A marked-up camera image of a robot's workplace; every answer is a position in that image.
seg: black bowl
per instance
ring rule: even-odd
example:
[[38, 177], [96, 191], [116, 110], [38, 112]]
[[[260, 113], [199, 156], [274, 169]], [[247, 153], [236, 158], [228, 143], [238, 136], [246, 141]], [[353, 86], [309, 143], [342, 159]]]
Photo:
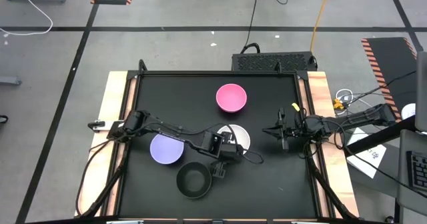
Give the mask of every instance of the black bowl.
[[185, 164], [176, 176], [179, 191], [190, 199], [203, 197], [211, 188], [211, 183], [209, 169], [198, 162]]

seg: black metal frame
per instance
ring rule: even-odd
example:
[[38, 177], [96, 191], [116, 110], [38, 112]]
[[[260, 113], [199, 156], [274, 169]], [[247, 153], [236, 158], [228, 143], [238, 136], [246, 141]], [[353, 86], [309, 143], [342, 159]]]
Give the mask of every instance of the black metal frame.
[[[139, 87], [141, 85], [143, 76], [188, 76], [188, 77], [199, 77], [199, 76], [216, 76], [216, 75], [222, 75], [222, 76], [253, 76], [253, 77], [257, 77], [257, 76], [286, 76], [286, 75], [291, 75], [294, 77], [294, 84], [296, 86], [296, 94], [298, 97], [298, 101], [300, 102], [300, 105], [302, 105], [302, 97], [301, 97], [301, 90], [299, 88], [299, 82], [298, 82], [298, 76], [301, 76], [301, 78], [304, 81], [304, 87], [305, 87], [305, 92], [306, 92], [306, 96], [307, 96], [307, 102], [308, 102], [308, 109], [310, 110], [310, 113], [315, 113], [314, 111], [314, 105], [313, 105], [313, 100], [312, 100], [312, 94], [311, 94], [311, 90], [310, 90], [310, 84], [308, 83], [308, 76], [305, 75], [301, 75], [303, 73], [296, 73], [295, 71], [289, 72], [282, 72], [282, 71], [271, 71], [271, 72], [256, 72], [256, 71], [251, 71], [251, 72], [244, 72], [244, 71], [239, 71], [239, 72], [235, 72], [235, 71], [147, 71], [146, 68], [144, 68], [145, 65], [141, 68], [141, 64], [139, 66], [139, 71], [128, 71], [127, 74], [127, 80], [126, 80], [126, 84], [125, 84], [125, 93], [123, 95], [123, 100], [122, 100], [122, 106], [121, 106], [121, 111], [120, 111], [120, 118], [124, 118], [125, 115], [125, 108], [126, 108], [126, 104], [127, 104], [127, 100], [129, 98], [129, 89], [130, 89], [130, 84], [131, 84], [131, 80], [136, 76], [137, 77], [137, 83], [135, 86], [135, 92], [133, 94], [134, 98], [133, 98], [133, 102], [132, 102], [132, 107], [131, 109], [134, 110], [136, 105], [137, 105], [137, 94], [139, 93]], [[112, 176], [112, 174], [114, 173], [114, 169], [115, 169], [115, 165], [116, 165], [116, 161], [117, 161], [117, 152], [118, 152], [118, 147], [119, 145], [115, 144], [114, 150], [113, 150], [113, 155], [111, 157], [112, 162], [111, 165], [109, 167], [109, 176], [108, 179], [110, 179], [110, 177]], [[322, 172], [322, 175], [324, 176], [325, 180], [329, 183], [328, 181], [328, 174], [326, 172], [326, 163], [324, 161], [324, 156], [323, 156], [323, 151], [322, 148], [320, 147], [320, 151], [318, 151], [318, 163], [320, 166], [320, 170]], [[117, 190], [117, 198], [115, 200], [115, 208], [114, 208], [114, 215], [119, 215], [119, 210], [121, 208], [121, 194], [123, 193], [123, 186], [124, 186], [124, 177], [126, 175], [126, 172], [123, 174], [123, 176], [119, 179], [119, 187]], [[312, 175], [312, 173], [310, 173], [310, 170], [308, 169], [308, 175], [309, 178], [311, 180], [311, 192], [312, 192], [312, 199], [314, 202], [314, 209], [315, 209], [315, 215], [316, 217], [321, 217], [322, 216], [322, 212], [321, 212], [321, 206], [320, 206], [320, 198], [319, 198], [319, 193], [318, 193], [318, 188], [317, 188], [317, 183], [316, 183], [316, 178]], [[334, 207], [332, 205], [332, 202], [330, 201], [329, 198], [326, 198], [326, 202], [327, 202], [327, 206], [328, 206], [328, 214], [330, 217], [335, 217], [335, 213], [334, 213]], [[102, 207], [102, 214], [106, 214], [106, 210], [107, 210], [107, 205], [108, 205], [108, 199], [105, 201], [103, 207]]]

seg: gray floor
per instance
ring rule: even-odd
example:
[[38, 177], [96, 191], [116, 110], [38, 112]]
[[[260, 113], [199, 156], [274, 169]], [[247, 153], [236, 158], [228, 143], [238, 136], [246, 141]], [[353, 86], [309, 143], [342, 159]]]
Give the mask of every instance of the gray floor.
[[[40, 4], [56, 27], [83, 27], [90, 0]], [[257, 26], [313, 26], [322, 0], [258, 0]], [[401, 0], [415, 27], [427, 26], [425, 0]], [[130, 6], [102, 5], [94, 26], [248, 26], [254, 0], [133, 0]], [[46, 26], [30, 4], [0, 0], [0, 26]], [[392, 0], [329, 0], [324, 27], [403, 27]], [[59, 123], [45, 170], [27, 221], [73, 217], [78, 181], [87, 160], [109, 71], [136, 69], [144, 59], [151, 70], [228, 70], [246, 32], [91, 32]], [[0, 36], [0, 74], [18, 75], [19, 87], [0, 86], [0, 112], [10, 121], [0, 128], [0, 223], [16, 220], [29, 180], [57, 108], [82, 32], [51, 32], [30, 37]], [[427, 47], [427, 33], [417, 33]], [[316, 55], [328, 76], [331, 94], [350, 88], [355, 93], [378, 86], [361, 46], [361, 38], [407, 37], [407, 33], [318, 33]], [[310, 32], [253, 32], [262, 51], [307, 51]], [[364, 98], [374, 105], [380, 96]], [[365, 109], [363, 103], [351, 106]], [[381, 221], [393, 214], [393, 198], [353, 183], [360, 215]], [[406, 211], [405, 223], [427, 222]]]

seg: white cable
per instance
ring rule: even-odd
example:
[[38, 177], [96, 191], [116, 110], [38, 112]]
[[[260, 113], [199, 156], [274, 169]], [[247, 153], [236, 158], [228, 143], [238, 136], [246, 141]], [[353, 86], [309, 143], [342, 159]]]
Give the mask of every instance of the white cable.
[[[338, 96], [338, 94], [339, 94], [340, 92], [342, 92], [342, 91], [348, 91], [350, 94], [349, 94], [349, 95], [342, 95], [342, 96]], [[342, 98], [342, 97], [347, 97], [347, 96], [350, 96], [350, 97], [351, 97], [350, 104], [348, 104], [348, 106], [347, 106], [347, 108], [349, 108], [349, 107], [350, 107], [350, 105], [351, 105], [351, 103], [353, 103], [353, 99], [354, 99], [354, 95], [353, 95], [352, 90], [343, 88], [343, 89], [338, 90], [338, 91], [335, 93], [335, 98], [336, 98], [336, 99], [339, 99], [340, 101], [341, 101], [341, 98]], [[367, 104], [367, 106], [372, 107], [372, 106], [371, 106], [371, 104], [369, 104], [369, 103], [365, 102], [365, 101], [364, 101], [364, 100], [362, 100], [362, 99], [358, 99], [358, 101], [361, 101], [361, 102], [363, 102], [363, 103]], [[347, 111], [347, 109], [345, 109], [343, 112], [337, 113], [337, 115], [344, 114], [346, 111]]]
[[[349, 95], [343, 95], [343, 96], [351, 96], [351, 97], [352, 97], [352, 99], [350, 100], [350, 103], [351, 103], [351, 102], [353, 101], [353, 99], [354, 99], [354, 96], [353, 96], [353, 92], [352, 92], [352, 90], [350, 90], [350, 89], [345, 89], [345, 88], [343, 88], [343, 89], [338, 90], [338, 91], [335, 93], [335, 98], [341, 101], [341, 97], [343, 97], [343, 96], [338, 97], [338, 93], [340, 93], [340, 92], [342, 92], [342, 91], [348, 91], [348, 92], [350, 93]], [[347, 111], [347, 110], [343, 110], [342, 112], [337, 113], [337, 115], [344, 114], [346, 111]]]
[[0, 28], [0, 31], [2, 31], [4, 33], [7, 33], [9, 35], [28, 36], [28, 35], [46, 34], [46, 33], [48, 33], [52, 29], [52, 27], [53, 27], [53, 21], [52, 21], [52, 19], [48, 15], [46, 15], [46, 13], [44, 13], [42, 10], [40, 10], [40, 8], [38, 8], [36, 5], [34, 5], [34, 3], [31, 0], [28, 0], [28, 1], [32, 4], [32, 6], [34, 6], [37, 10], [39, 10], [51, 22], [51, 26], [48, 28], [48, 30], [46, 30], [44, 32], [40, 32], [40, 33], [12, 33], [12, 32], [8, 32], [8, 31], [5, 31], [2, 28]]

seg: wooden board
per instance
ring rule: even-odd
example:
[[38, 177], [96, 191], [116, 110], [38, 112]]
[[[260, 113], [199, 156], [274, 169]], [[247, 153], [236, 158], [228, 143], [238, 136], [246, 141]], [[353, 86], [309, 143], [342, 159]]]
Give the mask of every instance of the wooden board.
[[[99, 112], [99, 119], [102, 120], [118, 120], [119, 112], [121, 109], [121, 102], [123, 99], [123, 93], [125, 91], [127, 71], [112, 71], [109, 74], [107, 85], [105, 88], [104, 98]], [[334, 116], [334, 110], [332, 107], [332, 101], [330, 97], [328, 82], [326, 80], [326, 74], [324, 72], [309, 72], [309, 84], [312, 92], [312, 100], [314, 102], [314, 109], [317, 115], [323, 115], [325, 117]], [[130, 112], [131, 103], [133, 101], [133, 94], [135, 89], [135, 79], [131, 82], [129, 90], [129, 100], [127, 102], [126, 113]], [[308, 109], [307, 96], [304, 89], [304, 82], [300, 81], [300, 89], [303, 99], [303, 106]], [[103, 141], [107, 131], [101, 131], [96, 133], [93, 137], [92, 146], [95, 146]], [[122, 147], [119, 149], [118, 159], [121, 158], [123, 153]], [[109, 164], [111, 161], [111, 154], [113, 151], [113, 145], [109, 144], [103, 151], [99, 153], [99, 156], [94, 158], [93, 163], [87, 170], [85, 182], [79, 199], [80, 210], [84, 212], [93, 201], [99, 195], [99, 192], [105, 186], [107, 179]], [[336, 195], [340, 198], [343, 204], [348, 210], [354, 215], [358, 216], [358, 209], [354, 193], [352, 189], [352, 183], [350, 181], [350, 174], [348, 173], [346, 158], [344, 152], [337, 149], [333, 144], [323, 144], [324, 157], [326, 162], [326, 169], [328, 172], [328, 178], [332, 189]], [[328, 207], [326, 205], [325, 193], [318, 184], [319, 197], [321, 203], [322, 215], [328, 216]], [[107, 209], [108, 215], [113, 215], [114, 205], [117, 200], [117, 185], [111, 191], [109, 198], [109, 206]], [[340, 217], [340, 214], [335, 210], [336, 216]]]
[[[125, 91], [126, 76], [127, 71], [112, 71], [109, 73], [101, 110], [99, 111], [99, 120], [115, 121], [119, 119], [121, 102]], [[107, 134], [108, 131], [95, 133], [91, 147], [107, 141]], [[89, 158], [96, 150], [97, 148], [89, 152]], [[81, 213], [89, 209], [104, 188], [107, 181], [112, 153], [113, 142], [110, 142], [93, 158], [91, 165], [87, 168], [85, 181], [79, 198], [79, 210]]]
[[[324, 72], [309, 72], [308, 83], [312, 92], [314, 111], [316, 115], [324, 117], [335, 117], [335, 111], [332, 107], [331, 95], [329, 92], [328, 81]], [[329, 138], [329, 142], [334, 142], [334, 137]], [[341, 143], [340, 136], [337, 135], [337, 143]], [[352, 181], [348, 173], [346, 156], [342, 150], [335, 145], [324, 143], [322, 145], [325, 157], [326, 171], [328, 172], [329, 184], [340, 201], [355, 216], [359, 216], [356, 199], [354, 198]], [[335, 209], [336, 217], [341, 217]]]

